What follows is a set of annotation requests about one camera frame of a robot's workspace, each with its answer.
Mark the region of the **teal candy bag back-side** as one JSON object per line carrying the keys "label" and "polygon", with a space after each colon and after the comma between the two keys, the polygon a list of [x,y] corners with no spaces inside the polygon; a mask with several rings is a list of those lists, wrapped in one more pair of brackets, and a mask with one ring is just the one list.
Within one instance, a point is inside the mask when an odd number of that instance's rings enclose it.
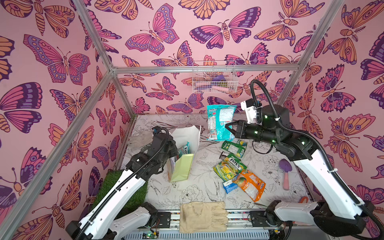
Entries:
{"label": "teal candy bag back-side", "polygon": [[233,121],[236,106],[209,105],[208,114],[208,141],[232,141],[235,136],[226,129],[226,124]]}

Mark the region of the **teal Fox's candy bag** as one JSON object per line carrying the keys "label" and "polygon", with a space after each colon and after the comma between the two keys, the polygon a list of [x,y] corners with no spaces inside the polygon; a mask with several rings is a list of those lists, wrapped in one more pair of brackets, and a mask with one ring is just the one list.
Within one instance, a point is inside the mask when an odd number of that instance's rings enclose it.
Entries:
{"label": "teal Fox's candy bag", "polygon": [[181,158],[183,155],[190,154],[190,143],[187,142],[185,145],[178,149],[178,157]]}

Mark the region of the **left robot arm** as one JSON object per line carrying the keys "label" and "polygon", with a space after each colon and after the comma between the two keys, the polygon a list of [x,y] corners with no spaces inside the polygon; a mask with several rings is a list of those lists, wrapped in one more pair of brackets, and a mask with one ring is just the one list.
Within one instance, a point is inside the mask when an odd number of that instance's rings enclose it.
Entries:
{"label": "left robot arm", "polygon": [[162,173],[167,160],[177,154],[168,129],[154,127],[150,146],[131,157],[107,195],[80,221],[70,222],[67,233],[73,240],[120,240],[140,227],[152,228],[158,221],[158,211],[149,203],[121,218],[117,216],[151,176]]}

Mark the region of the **white paper bag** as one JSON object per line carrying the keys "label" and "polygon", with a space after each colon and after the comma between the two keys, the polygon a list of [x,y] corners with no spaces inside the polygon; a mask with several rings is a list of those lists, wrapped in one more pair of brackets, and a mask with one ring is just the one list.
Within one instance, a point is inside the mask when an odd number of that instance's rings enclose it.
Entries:
{"label": "white paper bag", "polygon": [[181,158],[173,157],[167,162],[169,182],[180,182],[188,179],[192,163],[200,145],[200,135],[202,126],[191,126],[178,128],[172,132],[172,137],[179,149],[187,142],[190,143],[190,154],[183,155]]}

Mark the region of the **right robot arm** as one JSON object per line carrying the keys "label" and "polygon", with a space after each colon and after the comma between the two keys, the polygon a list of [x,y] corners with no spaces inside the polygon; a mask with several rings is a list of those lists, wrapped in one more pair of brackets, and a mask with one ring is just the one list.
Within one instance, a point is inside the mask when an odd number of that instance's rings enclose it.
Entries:
{"label": "right robot arm", "polygon": [[373,203],[359,198],[347,186],[320,142],[310,133],[290,127],[287,109],[274,105],[263,83],[252,80],[250,86],[259,86],[269,104],[262,106],[256,97],[244,101],[242,109],[247,119],[228,123],[226,129],[238,139],[270,144],[304,172],[323,196],[322,201],[308,204],[276,200],[265,209],[267,223],[306,223],[332,237],[351,236],[360,240],[366,219],[370,219],[378,227],[377,238],[383,239],[384,225],[374,214]]}

